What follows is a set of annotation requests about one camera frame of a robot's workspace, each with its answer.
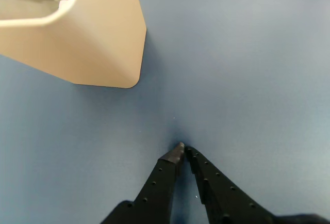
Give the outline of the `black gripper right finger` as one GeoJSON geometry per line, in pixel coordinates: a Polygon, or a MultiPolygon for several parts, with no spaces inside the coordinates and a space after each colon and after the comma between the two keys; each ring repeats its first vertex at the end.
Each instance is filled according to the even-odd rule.
{"type": "Polygon", "coordinates": [[[257,204],[193,147],[185,148],[209,223],[276,223],[276,217],[257,204]]]}

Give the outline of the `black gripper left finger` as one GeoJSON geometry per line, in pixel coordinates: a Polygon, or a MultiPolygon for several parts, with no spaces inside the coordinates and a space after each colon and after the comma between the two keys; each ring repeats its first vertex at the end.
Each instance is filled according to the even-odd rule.
{"type": "Polygon", "coordinates": [[[102,223],[169,223],[175,182],[184,162],[185,145],[160,157],[134,201],[122,201],[102,223]]]}

